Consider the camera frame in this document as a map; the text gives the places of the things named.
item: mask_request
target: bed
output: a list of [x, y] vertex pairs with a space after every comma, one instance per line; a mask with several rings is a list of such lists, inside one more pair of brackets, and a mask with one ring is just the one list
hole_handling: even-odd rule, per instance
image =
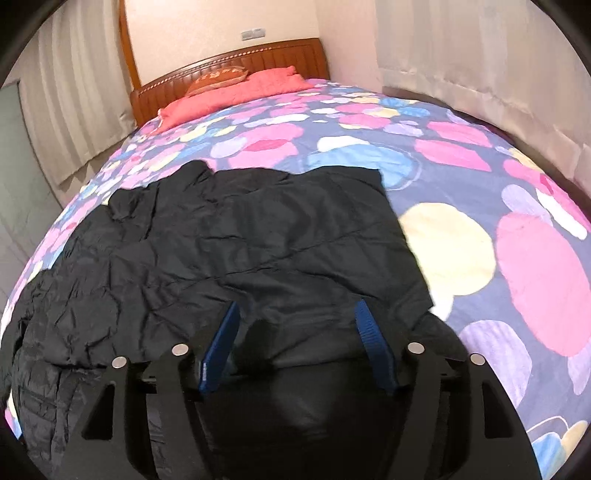
[[[251, 72], [294, 65], [313, 88], [150, 135], [158, 109], [200, 74], [228, 65]], [[131, 102], [139, 130], [47, 232], [8, 300], [2, 332], [26, 283], [117, 189], [146, 186], [197, 158], [214, 170], [378, 168], [433, 313], [491, 363], [543, 478], [565, 463], [591, 420], [591, 223], [529, 157], [450, 109], [331, 82], [317, 38], [199, 61], [135, 90]], [[18, 434], [14, 408], [6, 418]]]

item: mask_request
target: metal bolt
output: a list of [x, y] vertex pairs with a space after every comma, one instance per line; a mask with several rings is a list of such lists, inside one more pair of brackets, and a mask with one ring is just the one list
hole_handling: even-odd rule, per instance
[[127, 365], [127, 359], [124, 356], [118, 356], [117, 358], [113, 359], [111, 365], [113, 368], [122, 368]]
[[173, 355], [174, 356], [183, 356], [189, 351], [189, 346], [185, 345], [184, 343], [179, 343], [173, 347]]
[[414, 353], [415, 355], [421, 355], [421, 353], [424, 353], [425, 351], [423, 344], [418, 342], [409, 343], [407, 348], [409, 352]]
[[474, 365], [484, 365], [486, 363], [486, 358], [479, 353], [473, 353], [470, 355], [470, 362]]

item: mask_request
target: bed sheet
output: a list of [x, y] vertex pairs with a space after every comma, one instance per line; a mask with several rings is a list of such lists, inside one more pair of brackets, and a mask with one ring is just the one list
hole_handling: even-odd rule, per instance
[[[72, 200], [30, 259], [2, 318], [72, 230], [116, 189], [202, 158], [214, 170], [378, 168], [435, 306], [492, 365], [544, 479], [591, 419], [591, 223], [549, 177], [491, 133], [428, 103], [312, 80], [150, 136], [147, 123]], [[14, 408], [7, 420], [18, 432]]]

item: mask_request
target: black jacket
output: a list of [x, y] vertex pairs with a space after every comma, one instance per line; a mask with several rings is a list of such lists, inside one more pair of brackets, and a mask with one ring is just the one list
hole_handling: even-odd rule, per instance
[[[212, 173], [194, 161], [146, 188], [118, 190], [26, 286], [2, 340], [0, 397], [12, 388], [29, 455], [51, 477], [88, 389], [114, 357], [158, 358], [236, 300], [243, 324], [229, 375], [201, 412], [221, 468], [240, 478], [273, 458], [281, 469], [304, 447], [310, 462], [337, 452], [331, 471], [361, 478], [394, 421], [355, 328], [361, 297], [423, 343], [464, 354], [428, 314], [431, 298], [378, 171]], [[148, 414], [166, 478], [150, 398]], [[309, 467], [267, 473], [314, 478]]]

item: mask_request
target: wall socket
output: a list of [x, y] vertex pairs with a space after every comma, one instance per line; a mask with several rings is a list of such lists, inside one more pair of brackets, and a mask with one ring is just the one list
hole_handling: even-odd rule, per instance
[[253, 28], [252, 30], [245, 30], [240, 32], [242, 41], [253, 40], [254, 38], [262, 38], [267, 34], [264, 28]]

